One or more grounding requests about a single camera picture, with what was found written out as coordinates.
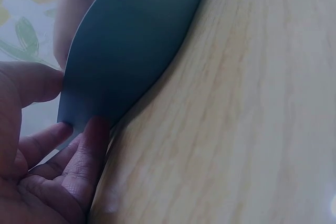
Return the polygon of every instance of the finger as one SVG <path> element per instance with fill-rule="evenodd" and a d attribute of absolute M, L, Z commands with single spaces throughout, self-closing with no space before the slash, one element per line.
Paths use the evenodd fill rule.
<path fill-rule="evenodd" d="M 24 108 L 54 99 L 61 90 L 63 73 L 40 63 L 4 62 L 0 64 L 0 78 L 14 85 L 17 94 L 11 95 L 18 95 Z"/>
<path fill-rule="evenodd" d="M 91 119 L 79 136 L 81 142 L 63 172 L 62 186 L 76 199 L 84 212 L 90 207 L 102 171 L 109 142 L 110 124 Z"/>
<path fill-rule="evenodd" d="M 60 92 L 62 73 L 38 63 L 0 63 L 0 174 L 8 177 L 18 149 L 21 108 L 51 100 Z"/>
<path fill-rule="evenodd" d="M 75 138 L 67 147 L 57 153 L 54 157 L 46 163 L 34 167 L 29 173 L 49 180 L 60 176 L 74 156 L 79 142 L 80 138 Z"/>
<path fill-rule="evenodd" d="M 26 158 L 28 169 L 37 165 L 53 149 L 71 136 L 72 132 L 70 125 L 57 123 L 42 132 L 22 137 L 18 148 Z"/>

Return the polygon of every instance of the wood grain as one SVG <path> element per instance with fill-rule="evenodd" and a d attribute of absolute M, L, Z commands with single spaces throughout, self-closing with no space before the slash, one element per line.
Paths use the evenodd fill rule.
<path fill-rule="evenodd" d="M 336 0 L 203 0 L 153 90 L 91 223 L 336 221 Z"/>

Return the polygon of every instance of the wooden table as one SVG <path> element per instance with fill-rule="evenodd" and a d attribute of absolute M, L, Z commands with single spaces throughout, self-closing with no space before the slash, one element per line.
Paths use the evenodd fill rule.
<path fill-rule="evenodd" d="M 137 108 L 92 223 L 336 221 L 336 0 L 203 0 Z"/>

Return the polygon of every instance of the curved paper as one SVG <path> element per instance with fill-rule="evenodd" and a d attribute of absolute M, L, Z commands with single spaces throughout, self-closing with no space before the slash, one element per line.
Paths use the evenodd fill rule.
<path fill-rule="evenodd" d="M 200 0 L 96 0 L 73 39 L 58 121 L 84 130 L 93 115 L 111 126 L 167 68 Z"/>

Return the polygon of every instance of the palm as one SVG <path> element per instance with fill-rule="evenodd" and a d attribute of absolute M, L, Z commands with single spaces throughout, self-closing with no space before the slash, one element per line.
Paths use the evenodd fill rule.
<path fill-rule="evenodd" d="M 61 87 L 59 74 L 41 65 L 28 65 L 30 78 L 16 78 L 13 73 L 28 76 L 22 66 L 11 68 L 11 74 L 0 66 L 0 223 L 83 223 L 103 165 L 109 124 L 91 120 L 68 147 L 37 165 L 72 134 L 72 128 L 59 123 L 18 140 L 21 108 L 52 99 Z M 25 97 L 20 87 L 33 88 Z"/>

